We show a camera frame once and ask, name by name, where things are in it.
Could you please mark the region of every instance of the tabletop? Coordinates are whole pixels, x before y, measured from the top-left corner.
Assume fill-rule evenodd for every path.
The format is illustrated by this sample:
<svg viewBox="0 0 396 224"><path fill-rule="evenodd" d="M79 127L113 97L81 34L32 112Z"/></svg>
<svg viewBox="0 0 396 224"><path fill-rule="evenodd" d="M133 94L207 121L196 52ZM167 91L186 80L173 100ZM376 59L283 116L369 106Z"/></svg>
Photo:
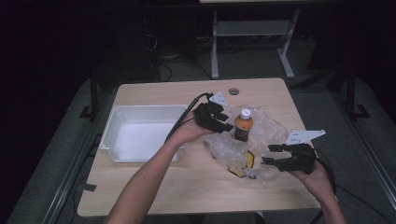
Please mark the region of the tabletop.
<svg viewBox="0 0 396 224"><path fill-rule="evenodd" d="M238 95L228 93L237 88ZM114 105L189 105L203 92L222 91L230 107L265 108L272 119L290 130L304 130L303 122L281 78L210 80L171 83L126 84L119 87ZM95 156L78 214L106 216L120 192L142 163L116 163L105 150ZM166 173L149 214L196 214L319 208L316 199L295 177L271 172L268 178L239 178L205 149L202 139L189 143L182 157Z"/></svg>

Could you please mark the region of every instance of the human arm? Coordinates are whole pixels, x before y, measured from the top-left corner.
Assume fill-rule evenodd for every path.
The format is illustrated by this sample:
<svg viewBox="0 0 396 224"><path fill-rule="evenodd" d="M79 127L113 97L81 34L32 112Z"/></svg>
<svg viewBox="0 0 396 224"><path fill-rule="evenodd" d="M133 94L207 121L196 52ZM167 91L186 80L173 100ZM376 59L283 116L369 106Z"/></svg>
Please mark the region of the human arm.
<svg viewBox="0 0 396 224"><path fill-rule="evenodd" d="M290 171L289 173L297 177L318 200L327 224L347 223L332 191L327 172L318 161L315 161L314 171L310 175L306 175L303 171Z"/></svg>
<svg viewBox="0 0 396 224"><path fill-rule="evenodd" d="M107 216L106 223L141 223L149 211L166 171L181 145L212 133L198 126L189 113L175 133L128 181Z"/></svg>

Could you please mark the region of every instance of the small round object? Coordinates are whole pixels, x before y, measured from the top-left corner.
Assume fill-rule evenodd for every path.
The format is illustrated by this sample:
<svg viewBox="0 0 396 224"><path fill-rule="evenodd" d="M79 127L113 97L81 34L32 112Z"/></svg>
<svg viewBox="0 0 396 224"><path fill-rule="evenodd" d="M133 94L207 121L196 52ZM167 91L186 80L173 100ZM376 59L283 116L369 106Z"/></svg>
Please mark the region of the small round object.
<svg viewBox="0 0 396 224"><path fill-rule="evenodd" d="M228 90L228 93L230 93L231 95L237 95L239 94L239 90L237 88L230 88Z"/></svg>
<svg viewBox="0 0 396 224"><path fill-rule="evenodd" d="M241 111L241 119L250 119L250 110L249 109L243 109Z"/></svg>

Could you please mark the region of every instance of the bottle label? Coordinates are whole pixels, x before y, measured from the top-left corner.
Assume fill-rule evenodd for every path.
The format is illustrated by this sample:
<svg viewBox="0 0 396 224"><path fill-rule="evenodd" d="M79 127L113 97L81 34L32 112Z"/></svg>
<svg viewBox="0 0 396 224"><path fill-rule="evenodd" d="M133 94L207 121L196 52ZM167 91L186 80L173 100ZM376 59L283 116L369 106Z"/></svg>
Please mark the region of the bottle label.
<svg viewBox="0 0 396 224"><path fill-rule="evenodd" d="M248 132L249 131L242 130L235 126L235 137L234 138L236 140L239 140L242 142L247 142L248 141Z"/></svg>

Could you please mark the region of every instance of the white shelf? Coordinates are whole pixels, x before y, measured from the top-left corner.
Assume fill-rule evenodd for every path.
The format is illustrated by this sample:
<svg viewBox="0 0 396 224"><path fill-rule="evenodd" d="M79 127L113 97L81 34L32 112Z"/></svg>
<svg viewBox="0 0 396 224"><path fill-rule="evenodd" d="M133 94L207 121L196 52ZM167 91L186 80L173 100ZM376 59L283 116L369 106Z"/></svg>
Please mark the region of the white shelf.
<svg viewBox="0 0 396 224"><path fill-rule="evenodd" d="M218 21L217 36L285 35L290 21Z"/></svg>

